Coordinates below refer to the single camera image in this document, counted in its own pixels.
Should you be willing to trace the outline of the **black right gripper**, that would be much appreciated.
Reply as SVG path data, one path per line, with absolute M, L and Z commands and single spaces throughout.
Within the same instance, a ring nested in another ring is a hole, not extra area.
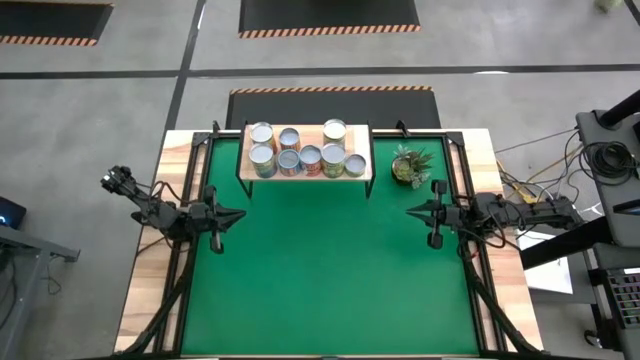
M 443 247 L 443 236 L 440 233 L 440 226 L 446 225 L 456 227 L 461 224 L 461 208 L 457 205 L 445 205 L 442 203 L 442 196 L 447 192 L 448 183 L 445 180 L 433 180 L 431 191 L 434 198 L 430 202 L 417 205 L 406 210 L 406 213 L 430 212 L 431 217 L 423 214 L 413 214 L 413 217 L 422 221 L 426 226 L 432 228 L 427 237 L 427 244 L 434 249 Z

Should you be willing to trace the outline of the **green blue peas can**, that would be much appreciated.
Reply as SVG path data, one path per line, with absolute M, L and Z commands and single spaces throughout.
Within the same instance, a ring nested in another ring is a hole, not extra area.
M 260 178 L 271 178 L 277 172 L 276 156 L 268 144 L 253 145 L 249 151 L 249 159 Z

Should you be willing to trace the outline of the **teal pink corn can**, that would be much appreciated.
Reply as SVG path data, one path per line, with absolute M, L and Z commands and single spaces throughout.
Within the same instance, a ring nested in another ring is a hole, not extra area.
M 299 153 L 294 149 L 282 150 L 278 154 L 278 166 L 283 176 L 297 176 L 301 171 Z

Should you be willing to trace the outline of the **orange pineapple can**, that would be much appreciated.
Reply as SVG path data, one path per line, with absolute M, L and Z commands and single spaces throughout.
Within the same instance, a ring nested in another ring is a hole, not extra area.
M 274 152 L 278 151 L 274 137 L 274 130 L 267 122 L 257 122 L 251 125 L 250 139 L 254 144 L 266 144 L 270 146 Z

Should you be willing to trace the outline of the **yellow spicy black beans can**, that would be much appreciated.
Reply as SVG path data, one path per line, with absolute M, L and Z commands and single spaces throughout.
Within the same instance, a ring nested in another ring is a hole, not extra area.
M 295 128 L 284 128 L 279 134 L 279 143 L 282 150 L 299 152 L 301 148 L 300 134 Z

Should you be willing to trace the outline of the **red mixed fruit can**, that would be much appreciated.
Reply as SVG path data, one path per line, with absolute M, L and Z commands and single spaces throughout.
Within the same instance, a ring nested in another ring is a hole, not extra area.
M 299 152 L 302 170 L 308 177 L 318 176 L 322 172 L 321 150 L 314 145 L 306 145 Z

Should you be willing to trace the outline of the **green pears can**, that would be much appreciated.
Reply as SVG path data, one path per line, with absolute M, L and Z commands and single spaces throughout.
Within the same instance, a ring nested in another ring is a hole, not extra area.
M 346 150 L 338 144 L 326 144 L 321 150 L 322 171 L 328 178 L 338 178 L 343 175 L 345 160 Z

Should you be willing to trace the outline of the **yellow blue chickpeas can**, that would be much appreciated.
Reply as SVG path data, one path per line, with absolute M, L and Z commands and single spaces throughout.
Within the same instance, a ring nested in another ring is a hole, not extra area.
M 330 143 L 345 146 L 346 124 L 340 119 L 329 119 L 323 125 L 323 144 Z

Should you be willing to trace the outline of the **potted succulent plant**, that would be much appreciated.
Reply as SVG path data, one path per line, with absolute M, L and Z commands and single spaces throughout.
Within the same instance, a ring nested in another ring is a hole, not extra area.
M 398 184 L 410 186 L 416 190 L 430 179 L 429 170 L 432 168 L 430 161 L 434 157 L 432 153 L 427 153 L 425 149 L 411 150 L 400 144 L 394 151 L 394 155 L 391 174 Z

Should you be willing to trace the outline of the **green table mat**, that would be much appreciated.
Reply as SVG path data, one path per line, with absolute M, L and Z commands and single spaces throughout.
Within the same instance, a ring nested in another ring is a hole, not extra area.
M 478 350 L 458 238 L 428 246 L 408 209 L 428 187 L 395 183 L 398 141 L 374 143 L 371 192 L 356 182 L 259 182 L 235 176 L 238 143 L 215 145 L 209 180 L 245 216 L 214 253 L 196 253 L 186 355 L 470 355 Z

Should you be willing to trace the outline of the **white paper sheet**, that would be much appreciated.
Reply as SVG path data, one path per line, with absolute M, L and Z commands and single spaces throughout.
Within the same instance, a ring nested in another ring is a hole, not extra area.
M 551 238 L 553 238 L 553 235 L 535 231 L 517 232 L 517 244 L 521 250 L 526 250 Z M 525 271 L 525 278 L 530 289 L 546 290 L 567 295 L 573 294 L 567 257 L 530 268 Z

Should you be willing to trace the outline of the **black hazard-striped floor mat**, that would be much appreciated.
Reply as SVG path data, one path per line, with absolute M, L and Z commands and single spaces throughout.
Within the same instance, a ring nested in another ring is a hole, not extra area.
M 226 127 L 246 124 L 321 125 L 339 119 L 348 125 L 439 129 L 434 91 L 426 85 L 239 88 L 229 93 Z
M 0 44 L 95 46 L 113 3 L 0 1 Z
M 421 30 L 415 0 L 241 0 L 242 39 Z

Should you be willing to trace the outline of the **grey equipment cart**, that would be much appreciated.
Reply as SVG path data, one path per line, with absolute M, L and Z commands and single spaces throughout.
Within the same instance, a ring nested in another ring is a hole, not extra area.
M 583 143 L 580 161 L 594 179 L 616 245 L 640 249 L 640 205 L 617 213 L 614 207 L 640 200 L 640 112 L 615 129 L 599 125 L 604 110 L 581 112 L 576 122 Z

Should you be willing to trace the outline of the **grey metal desk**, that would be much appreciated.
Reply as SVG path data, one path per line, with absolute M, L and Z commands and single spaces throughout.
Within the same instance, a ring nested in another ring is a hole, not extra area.
M 16 291 L 7 321 L 4 325 L 0 321 L 0 358 L 9 359 L 24 333 L 36 298 L 36 287 L 49 260 L 54 256 L 76 262 L 80 251 L 6 226 L 0 226 L 0 244 L 13 246 L 17 251 L 16 265 L 23 267 L 15 277 Z

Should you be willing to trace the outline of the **backlit keyboard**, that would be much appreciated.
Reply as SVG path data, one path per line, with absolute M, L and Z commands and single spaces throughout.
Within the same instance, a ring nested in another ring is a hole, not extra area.
M 605 290 L 622 328 L 640 328 L 640 268 L 607 270 Z

